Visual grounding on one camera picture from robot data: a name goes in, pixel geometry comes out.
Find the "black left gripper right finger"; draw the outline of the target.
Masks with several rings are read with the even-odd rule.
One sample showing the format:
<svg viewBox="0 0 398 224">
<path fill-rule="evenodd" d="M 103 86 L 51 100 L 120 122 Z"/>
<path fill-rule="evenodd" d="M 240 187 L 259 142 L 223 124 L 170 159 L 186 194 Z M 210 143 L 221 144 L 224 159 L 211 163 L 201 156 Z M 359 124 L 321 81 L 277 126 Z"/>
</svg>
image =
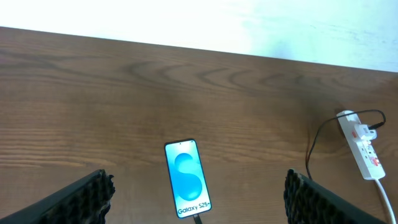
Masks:
<svg viewBox="0 0 398 224">
<path fill-rule="evenodd" d="M 285 178 L 284 203 L 289 224 L 385 224 L 293 169 Z"/>
</svg>

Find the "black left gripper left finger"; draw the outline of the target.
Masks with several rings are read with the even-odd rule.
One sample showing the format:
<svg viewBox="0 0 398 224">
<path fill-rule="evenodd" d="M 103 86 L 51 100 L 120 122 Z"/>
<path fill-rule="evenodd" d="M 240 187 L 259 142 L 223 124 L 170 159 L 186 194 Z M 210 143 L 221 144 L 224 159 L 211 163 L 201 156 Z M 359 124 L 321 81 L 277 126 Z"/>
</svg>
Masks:
<svg viewBox="0 0 398 224">
<path fill-rule="evenodd" d="M 114 176 L 99 169 L 1 219 L 1 224 L 105 224 Z"/>
</svg>

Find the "blue Galaxy smartphone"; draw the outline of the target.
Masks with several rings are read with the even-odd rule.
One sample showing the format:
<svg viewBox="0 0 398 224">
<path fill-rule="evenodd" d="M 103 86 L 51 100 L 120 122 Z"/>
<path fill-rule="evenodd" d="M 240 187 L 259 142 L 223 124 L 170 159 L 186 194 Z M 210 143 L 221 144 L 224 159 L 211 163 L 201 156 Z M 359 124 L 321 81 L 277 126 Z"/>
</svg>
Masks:
<svg viewBox="0 0 398 224">
<path fill-rule="evenodd" d="M 200 214 L 212 203 L 196 140 L 167 142 L 164 152 L 177 217 L 201 223 Z"/>
</svg>

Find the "white charger adapter plug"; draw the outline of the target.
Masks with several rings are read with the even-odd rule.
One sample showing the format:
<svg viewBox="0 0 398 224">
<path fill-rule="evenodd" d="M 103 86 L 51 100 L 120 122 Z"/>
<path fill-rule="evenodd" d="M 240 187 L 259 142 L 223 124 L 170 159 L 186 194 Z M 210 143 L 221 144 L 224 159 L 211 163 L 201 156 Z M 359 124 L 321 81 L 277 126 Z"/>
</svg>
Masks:
<svg viewBox="0 0 398 224">
<path fill-rule="evenodd" d="M 355 124 L 354 133 L 356 141 L 372 141 L 377 138 L 377 132 L 369 129 L 367 124 Z"/>
</svg>

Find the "white power strip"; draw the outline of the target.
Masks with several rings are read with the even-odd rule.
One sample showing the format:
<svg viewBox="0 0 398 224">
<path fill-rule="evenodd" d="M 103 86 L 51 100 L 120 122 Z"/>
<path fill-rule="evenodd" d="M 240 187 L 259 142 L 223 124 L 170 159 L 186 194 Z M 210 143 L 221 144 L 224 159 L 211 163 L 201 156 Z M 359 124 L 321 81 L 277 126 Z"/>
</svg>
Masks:
<svg viewBox="0 0 398 224">
<path fill-rule="evenodd" d="M 379 180 L 385 177 L 386 173 L 373 148 L 372 142 L 356 141 L 354 138 L 354 125 L 362 124 L 359 116 L 353 111 L 345 110 L 338 113 L 337 117 L 363 179 Z"/>
</svg>

